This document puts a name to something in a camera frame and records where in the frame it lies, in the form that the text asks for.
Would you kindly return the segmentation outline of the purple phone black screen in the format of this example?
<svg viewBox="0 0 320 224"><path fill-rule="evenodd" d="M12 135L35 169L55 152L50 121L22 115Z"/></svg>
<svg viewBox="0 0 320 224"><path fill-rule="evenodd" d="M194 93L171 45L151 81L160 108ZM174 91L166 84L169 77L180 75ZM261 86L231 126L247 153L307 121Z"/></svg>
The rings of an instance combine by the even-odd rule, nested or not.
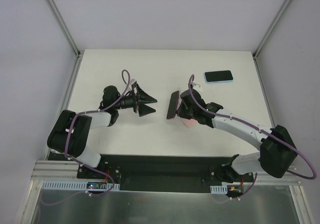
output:
<svg viewBox="0 0 320 224"><path fill-rule="evenodd" d="M177 109L179 107L179 101L180 101L180 91L177 90L173 92L170 96L167 115L166 115L167 120L173 119L176 116Z"/></svg>

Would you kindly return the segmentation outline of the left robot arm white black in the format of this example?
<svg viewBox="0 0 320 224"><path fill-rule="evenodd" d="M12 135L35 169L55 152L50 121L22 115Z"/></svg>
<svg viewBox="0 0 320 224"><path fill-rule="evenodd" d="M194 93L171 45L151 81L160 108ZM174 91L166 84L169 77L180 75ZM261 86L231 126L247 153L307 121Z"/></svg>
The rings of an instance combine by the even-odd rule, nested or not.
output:
<svg viewBox="0 0 320 224"><path fill-rule="evenodd" d="M88 172L99 179L105 175L106 167L101 154L87 146L89 132L92 129L112 126L119 117L119 110L133 109L140 117L156 112L149 104L157 100L144 92L135 81L129 85L130 90L123 96L115 86L107 86L103 90L102 101L98 110L81 114L63 110L58 117L49 137L47 146L67 158L76 159L88 165Z"/></svg>

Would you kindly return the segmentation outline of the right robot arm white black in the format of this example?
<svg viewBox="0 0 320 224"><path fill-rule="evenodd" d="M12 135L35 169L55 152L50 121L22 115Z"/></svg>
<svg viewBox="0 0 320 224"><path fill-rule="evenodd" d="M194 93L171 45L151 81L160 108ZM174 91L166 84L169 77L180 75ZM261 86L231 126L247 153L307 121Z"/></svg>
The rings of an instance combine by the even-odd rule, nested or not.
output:
<svg viewBox="0 0 320 224"><path fill-rule="evenodd" d="M176 114L180 118L194 119L201 125L228 132L257 149L256 153L233 155L226 164L216 168L214 175L221 181L232 183L244 174L262 171L282 178L297 157L292 138L281 125L268 128L243 120L219 104L205 103L194 89L184 91L179 99Z"/></svg>

